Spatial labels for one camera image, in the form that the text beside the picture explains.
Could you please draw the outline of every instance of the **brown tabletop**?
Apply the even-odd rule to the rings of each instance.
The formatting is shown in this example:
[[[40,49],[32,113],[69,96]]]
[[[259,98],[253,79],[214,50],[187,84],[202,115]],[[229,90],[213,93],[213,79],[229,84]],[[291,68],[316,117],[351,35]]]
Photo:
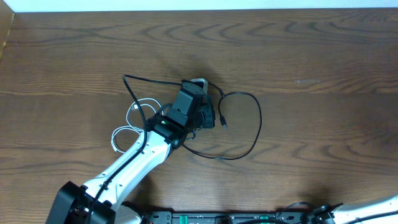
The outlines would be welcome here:
[[[397,193],[398,9],[16,14],[0,64],[0,223],[43,223],[59,188],[120,154],[111,133],[132,102],[121,75],[206,78],[256,95],[250,155],[176,150],[128,197],[139,208],[273,210]],[[130,82],[172,103],[177,86]],[[215,102],[219,96],[210,88]],[[237,156],[255,102],[225,99],[228,129],[187,145]],[[139,117],[133,121],[140,123]],[[121,147],[135,134],[122,133]]]

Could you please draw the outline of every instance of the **cable connector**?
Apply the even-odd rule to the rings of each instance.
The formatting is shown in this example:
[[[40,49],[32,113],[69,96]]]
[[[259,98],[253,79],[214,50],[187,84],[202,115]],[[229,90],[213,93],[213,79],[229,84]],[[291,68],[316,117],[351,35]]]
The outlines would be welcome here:
[[[228,125],[226,125],[226,121],[223,115],[220,116],[221,125],[224,129],[228,129]]]

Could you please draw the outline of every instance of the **white backdrop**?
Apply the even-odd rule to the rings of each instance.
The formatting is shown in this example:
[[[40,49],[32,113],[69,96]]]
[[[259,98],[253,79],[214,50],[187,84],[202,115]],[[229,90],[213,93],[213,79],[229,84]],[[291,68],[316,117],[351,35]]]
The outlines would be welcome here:
[[[4,0],[14,12],[398,7],[398,0]]]

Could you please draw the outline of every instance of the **green component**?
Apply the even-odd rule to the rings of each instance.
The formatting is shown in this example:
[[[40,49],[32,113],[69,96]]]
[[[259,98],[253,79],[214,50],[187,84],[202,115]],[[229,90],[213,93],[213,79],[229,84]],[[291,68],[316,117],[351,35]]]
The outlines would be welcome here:
[[[180,224],[188,224],[188,215],[180,216]]]
[[[268,219],[268,216],[263,215],[263,216],[260,217],[260,219]]]

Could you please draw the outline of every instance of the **coiled white cable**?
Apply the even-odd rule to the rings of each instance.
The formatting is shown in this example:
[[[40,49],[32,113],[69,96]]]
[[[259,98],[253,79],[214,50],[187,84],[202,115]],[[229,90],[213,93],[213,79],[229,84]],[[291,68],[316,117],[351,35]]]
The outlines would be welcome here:
[[[162,107],[162,105],[161,105],[161,104],[159,103],[159,101],[157,101],[156,99],[153,99],[153,98],[143,98],[143,99],[140,99],[140,100],[138,100],[138,101],[142,101],[142,100],[152,100],[152,101],[156,102],[156,103],[159,105],[159,107]],[[155,108],[154,108],[153,106],[147,104],[147,103],[140,104],[140,106],[141,106],[141,107],[148,106],[148,107],[150,107],[150,108],[154,111],[154,113],[156,113]],[[132,122],[129,121],[129,113],[130,113],[130,111],[134,111],[134,110],[138,110],[138,106],[136,105],[136,102],[133,102],[133,103],[131,104],[131,106],[129,107],[129,109],[127,110],[126,121],[127,121],[127,124],[128,124],[128,125],[118,127],[118,128],[116,128],[116,129],[113,131],[113,133],[112,133],[111,145],[112,145],[112,148],[113,148],[113,150],[114,150],[115,152],[125,153],[125,151],[123,151],[122,149],[118,148],[118,145],[116,144],[116,141],[115,141],[116,135],[117,135],[120,131],[123,131],[123,130],[130,130],[130,131],[134,131],[134,132],[137,133],[138,135],[140,135],[141,132],[144,131],[144,130],[142,130],[141,128],[138,128],[138,127],[133,126],[133,125],[132,125]]]

